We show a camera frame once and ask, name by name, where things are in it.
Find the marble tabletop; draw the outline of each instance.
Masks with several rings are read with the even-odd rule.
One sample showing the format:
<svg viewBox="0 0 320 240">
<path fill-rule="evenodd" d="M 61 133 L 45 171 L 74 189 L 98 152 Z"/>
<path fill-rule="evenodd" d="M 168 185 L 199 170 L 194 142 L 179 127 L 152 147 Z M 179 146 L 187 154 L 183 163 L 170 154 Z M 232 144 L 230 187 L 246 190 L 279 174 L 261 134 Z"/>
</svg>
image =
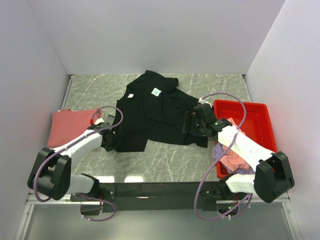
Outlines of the marble tabletop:
<svg viewBox="0 0 320 240">
<path fill-rule="evenodd" d="M 126 91 L 126 86 L 140 74 L 93 74 L 74 75 L 64 108 L 77 110 L 93 109 L 105 105 L 115 106 Z M 240 74 L 163 74 L 179 79 L 178 88 L 196 98 L 214 92 L 226 92 L 250 102 L 243 76 Z M 225 95 L 208 98 L 232 100 Z M 112 114 L 112 109 L 103 110 Z M 195 143 L 182 146 L 148 140 L 144 152 L 106 152 L 99 147 L 84 157 L 78 165 L 72 166 L 72 173 L 98 177 L 106 183 L 132 182 L 192 182 L 200 181 L 213 163 L 212 148 Z M 216 181 L 214 168 L 207 181 Z"/>
</svg>

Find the black shirt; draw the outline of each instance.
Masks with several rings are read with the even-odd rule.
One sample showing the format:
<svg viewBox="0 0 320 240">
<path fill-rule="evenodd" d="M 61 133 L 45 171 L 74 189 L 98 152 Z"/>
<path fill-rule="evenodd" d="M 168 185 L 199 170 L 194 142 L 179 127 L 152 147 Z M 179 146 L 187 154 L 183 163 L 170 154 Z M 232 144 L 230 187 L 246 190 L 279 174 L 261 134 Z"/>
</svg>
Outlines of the black shirt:
<svg viewBox="0 0 320 240">
<path fill-rule="evenodd" d="M 177 78 L 147 70 L 126 86 L 116 104 L 123 112 L 123 122 L 115 129 L 117 152 L 143 152 L 148 139 L 177 145 L 196 141 L 192 134 L 183 133 L 183 125 L 186 111 L 192 111 L 198 99 L 177 89 L 178 85 Z M 117 112 L 115 123 L 120 118 Z"/>
</svg>

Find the wall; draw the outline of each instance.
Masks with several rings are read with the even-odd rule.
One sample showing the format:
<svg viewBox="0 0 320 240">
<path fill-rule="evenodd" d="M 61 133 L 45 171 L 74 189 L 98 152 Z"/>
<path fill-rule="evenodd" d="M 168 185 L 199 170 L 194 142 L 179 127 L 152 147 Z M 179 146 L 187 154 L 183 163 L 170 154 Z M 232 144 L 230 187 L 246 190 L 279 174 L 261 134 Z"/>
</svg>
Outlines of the wall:
<svg viewBox="0 0 320 240">
<path fill-rule="evenodd" d="M 29 0 L 69 74 L 246 74 L 285 0 Z"/>
<path fill-rule="evenodd" d="M 267 104 L 277 147 L 289 156 L 289 191 L 304 240 L 320 236 L 320 1 L 286 0 L 246 76 Z"/>
<path fill-rule="evenodd" d="M 0 239 L 13 239 L 68 75 L 26 0 L 0 3 Z"/>
</svg>

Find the folded pink cloth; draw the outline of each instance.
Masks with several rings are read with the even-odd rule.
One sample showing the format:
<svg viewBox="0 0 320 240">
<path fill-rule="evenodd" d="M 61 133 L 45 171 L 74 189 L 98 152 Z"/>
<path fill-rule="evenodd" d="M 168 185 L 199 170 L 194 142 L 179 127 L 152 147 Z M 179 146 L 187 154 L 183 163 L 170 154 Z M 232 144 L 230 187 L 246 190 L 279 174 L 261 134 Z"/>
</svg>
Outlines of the folded pink cloth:
<svg viewBox="0 0 320 240">
<path fill-rule="evenodd" d="M 231 122 L 234 126 L 238 127 L 238 125 L 235 123 L 235 121 L 232 119 L 232 117 L 227 119 L 229 122 Z M 225 151 L 227 149 L 227 146 L 222 145 L 222 150 Z M 234 151 L 229 150 L 225 156 L 223 156 L 220 160 L 228 169 L 231 171 L 235 171 L 236 169 L 245 169 L 248 170 L 250 168 L 250 165 L 238 154 L 236 154 Z"/>
<path fill-rule="evenodd" d="M 89 109 L 72 111 L 64 109 L 53 113 L 50 137 L 47 143 L 49 148 L 60 147 L 79 137 L 90 127 L 90 119 L 98 110 Z M 94 121 L 101 116 L 101 110 L 94 116 Z"/>
</svg>

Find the white tag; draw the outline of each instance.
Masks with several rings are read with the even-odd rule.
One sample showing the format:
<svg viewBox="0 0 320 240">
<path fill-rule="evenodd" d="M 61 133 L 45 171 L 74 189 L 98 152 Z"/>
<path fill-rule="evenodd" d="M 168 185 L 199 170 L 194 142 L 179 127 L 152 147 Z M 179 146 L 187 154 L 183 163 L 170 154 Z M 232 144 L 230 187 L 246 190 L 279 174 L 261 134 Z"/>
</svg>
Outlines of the white tag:
<svg viewBox="0 0 320 240">
<path fill-rule="evenodd" d="M 159 97 L 159 94 L 161 93 L 162 91 L 159 90 L 158 88 L 154 88 L 153 91 L 151 92 L 151 94 L 155 95 L 156 97 Z"/>
</svg>

